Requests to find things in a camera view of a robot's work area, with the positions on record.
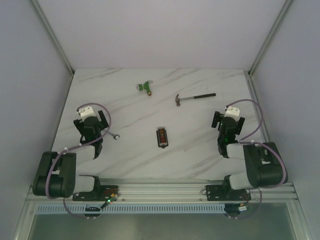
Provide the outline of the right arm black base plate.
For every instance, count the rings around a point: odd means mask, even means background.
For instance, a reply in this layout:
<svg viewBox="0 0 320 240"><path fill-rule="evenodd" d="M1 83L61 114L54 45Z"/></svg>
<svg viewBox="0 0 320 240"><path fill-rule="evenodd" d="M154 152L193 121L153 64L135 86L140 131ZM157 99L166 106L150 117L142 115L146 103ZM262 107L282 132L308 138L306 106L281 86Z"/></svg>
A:
<svg viewBox="0 0 320 240"><path fill-rule="evenodd" d="M232 202L250 201L251 194L246 189L234 190L226 185L206 185L206 197L208 201Z"/></svg>

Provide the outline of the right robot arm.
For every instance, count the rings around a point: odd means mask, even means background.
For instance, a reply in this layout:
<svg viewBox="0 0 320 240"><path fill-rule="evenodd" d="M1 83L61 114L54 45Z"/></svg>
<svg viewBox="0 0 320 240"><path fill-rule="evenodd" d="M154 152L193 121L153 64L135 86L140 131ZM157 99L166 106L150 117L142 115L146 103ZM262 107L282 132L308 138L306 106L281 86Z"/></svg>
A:
<svg viewBox="0 0 320 240"><path fill-rule="evenodd" d="M239 191L255 188L276 188L288 181L288 172L274 142L242 142L236 140L245 118L227 110L216 111L212 128L217 128L217 148L225 159L244 161L245 171L227 175L221 185L221 193L228 200Z"/></svg>

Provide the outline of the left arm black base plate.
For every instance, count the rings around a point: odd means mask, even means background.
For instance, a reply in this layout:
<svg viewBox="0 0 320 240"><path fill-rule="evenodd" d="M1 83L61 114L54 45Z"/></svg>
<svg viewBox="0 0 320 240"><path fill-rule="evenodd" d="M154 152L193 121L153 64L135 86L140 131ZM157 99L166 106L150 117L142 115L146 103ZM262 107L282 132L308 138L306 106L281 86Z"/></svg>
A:
<svg viewBox="0 0 320 240"><path fill-rule="evenodd" d="M90 192L76 193L72 200L75 202L104 202L115 197L119 191L118 185L101 185Z"/></svg>

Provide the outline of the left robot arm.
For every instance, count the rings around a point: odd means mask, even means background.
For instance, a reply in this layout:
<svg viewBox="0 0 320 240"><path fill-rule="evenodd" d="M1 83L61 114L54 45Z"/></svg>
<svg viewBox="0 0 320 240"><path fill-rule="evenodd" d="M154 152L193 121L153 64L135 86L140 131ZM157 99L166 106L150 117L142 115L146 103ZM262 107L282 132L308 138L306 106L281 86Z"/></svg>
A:
<svg viewBox="0 0 320 240"><path fill-rule="evenodd" d="M103 137L109 130L109 123L102 110L94 112L91 106L79 108L79 119L73 121L80 133L78 145L65 147L61 152L45 151L39 162L32 192L35 196L48 199L69 198L78 192L90 201L102 196L102 188L96 185L98 177L77 170L77 166L96 159L103 149Z"/></svg>

